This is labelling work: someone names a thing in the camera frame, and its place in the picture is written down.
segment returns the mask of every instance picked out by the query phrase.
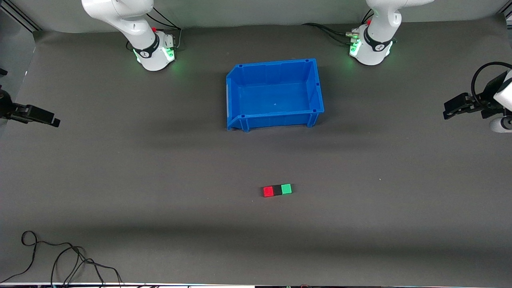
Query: dark gray table surface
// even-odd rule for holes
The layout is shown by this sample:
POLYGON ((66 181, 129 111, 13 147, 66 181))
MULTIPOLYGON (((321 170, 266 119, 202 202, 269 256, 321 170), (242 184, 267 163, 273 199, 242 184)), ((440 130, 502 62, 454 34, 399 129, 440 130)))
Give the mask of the dark gray table surface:
MULTIPOLYGON (((147 72, 120 33, 39 34, 17 101, 62 123, 11 121, 0 140, 1 278, 34 230, 126 282, 511 287, 512 135, 442 118, 478 67, 512 61, 504 17, 397 38, 365 67, 313 27, 187 29, 177 61, 147 72), (317 125, 226 131, 230 69, 299 58, 318 61, 317 125), (294 193, 261 196, 279 183, 294 193)), ((60 249, 38 250, 12 281, 49 281, 60 249)))

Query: blue plastic bin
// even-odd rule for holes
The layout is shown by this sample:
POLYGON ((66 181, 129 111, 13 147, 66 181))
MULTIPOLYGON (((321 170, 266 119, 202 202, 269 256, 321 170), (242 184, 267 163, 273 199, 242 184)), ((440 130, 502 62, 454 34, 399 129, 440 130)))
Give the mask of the blue plastic bin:
POLYGON ((324 112, 316 59, 239 64, 226 77, 227 129, 306 124, 324 112))

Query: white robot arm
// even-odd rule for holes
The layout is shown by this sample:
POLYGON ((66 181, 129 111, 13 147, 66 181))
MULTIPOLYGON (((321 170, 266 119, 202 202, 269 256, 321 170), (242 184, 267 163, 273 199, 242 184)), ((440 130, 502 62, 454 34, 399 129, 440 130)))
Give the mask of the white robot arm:
POLYGON ((483 119, 502 114, 502 117, 490 122, 491 130, 498 133, 512 133, 512 71, 503 72, 491 80, 482 93, 477 94, 475 91, 475 82, 480 72, 485 67, 493 65, 512 69, 511 64, 504 62, 491 62, 480 67, 471 81, 471 94, 462 93, 444 104, 444 119, 479 111, 483 119))
POLYGON ((158 71, 175 60, 175 51, 173 36, 154 32, 142 17, 153 9, 153 4, 153 0, 82 0, 89 16, 114 26, 126 36, 144 68, 158 71))
POLYGON ((391 39, 398 27, 402 24, 400 8, 421 6, 434 0, 366 0, 368 6, 373 9, 375 15, 371 24, 363 24, 352 29, 353 33, 359 33, 359 39, 354 40, 350 55, 365 65, 380 64, 389 55, 391 39))

